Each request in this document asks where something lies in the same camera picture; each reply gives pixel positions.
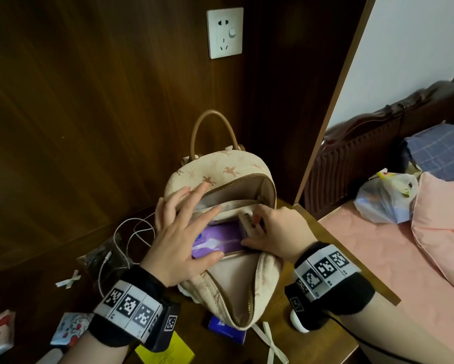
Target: switch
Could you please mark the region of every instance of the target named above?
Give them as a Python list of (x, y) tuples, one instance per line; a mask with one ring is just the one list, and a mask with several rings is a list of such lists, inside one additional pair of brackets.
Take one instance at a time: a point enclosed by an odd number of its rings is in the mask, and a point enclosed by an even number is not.
[(206, 19), (211, 59), (242, 53), (244, 8), (208, 10)]

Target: backpack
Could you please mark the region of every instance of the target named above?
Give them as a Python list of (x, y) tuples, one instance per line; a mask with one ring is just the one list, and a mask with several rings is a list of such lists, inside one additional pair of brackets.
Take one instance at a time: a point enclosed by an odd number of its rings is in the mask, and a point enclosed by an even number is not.
[[(232, 149), (195, 155), (195, 138), (202, 120), (214, 114), (225, 123), (233, 141)], [(165, 188), (165, 200), (184, 186), (194, 189), (201, 182), (211, 184), (193, 214), (198, 217), (211, 207), (222, 204), (213, 222), (236, 217), (236, 210), (253, 203), (276, 208), (277, 194), (271, 172), (262, 159), (237, 144), (230, 123), (213, 109), (200, 115), (191, 135), (190, 156), (174, 172)], [(260, 251), (226, 255), (216, 265), (182, 288), (209, 309), (216, 317), (237, 330), (247, 330), (266, 308), (279, 280), (282, 260)]]

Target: backpack handle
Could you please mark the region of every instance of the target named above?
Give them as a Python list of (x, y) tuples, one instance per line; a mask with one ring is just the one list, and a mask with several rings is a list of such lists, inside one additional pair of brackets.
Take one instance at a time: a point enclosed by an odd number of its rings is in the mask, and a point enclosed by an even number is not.
[(237, 149), (237, 150), (241, 150), (239, 145), (237, 144), (237, 140), (235, 138), (234, 131), (232, 130), (232, 127), (230, 126), (230, 123), (228, 122), (227, 118), (215, 109), (208, 109), (203, 114), (200, 115), (198, 120), (195, 122), (195, 126), (193, 127), (193, 132), (191, 133), (191, 142), (190, 142), (190, 158), (189, 158), (188, 162), (191, 162), (195, 159), (195, 138), (196, 138), (196, 134), (198, 131), (198, 127), (202, 123), (203, 119), (210, 114), (217, 115), (220, 119), (222, 119), (222, 121), (224, 122), (225, 126), (228, 129), (230, 138), (232, 139), (232, 141), (234, 143), (233, 148)]

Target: white wall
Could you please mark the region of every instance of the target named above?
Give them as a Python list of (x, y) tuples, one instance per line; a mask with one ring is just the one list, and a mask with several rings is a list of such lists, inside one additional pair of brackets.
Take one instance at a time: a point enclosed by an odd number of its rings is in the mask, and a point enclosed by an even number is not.
[(328, 127), (454, 77), (454, 0), (376, 0)]

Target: bed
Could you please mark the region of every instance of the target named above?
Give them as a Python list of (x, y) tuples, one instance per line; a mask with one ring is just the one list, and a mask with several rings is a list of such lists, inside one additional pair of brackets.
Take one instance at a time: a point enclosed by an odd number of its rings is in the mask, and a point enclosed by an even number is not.
[(377, 171), (403, 172), (405, 137), (443, 122), (454, 125), (454, 79), (327, 130), (303, 206), (399, 295), (400, 309), (454, 350), (454, 287), (418, 248), (410, 222), (373, 224), (352, 202)]

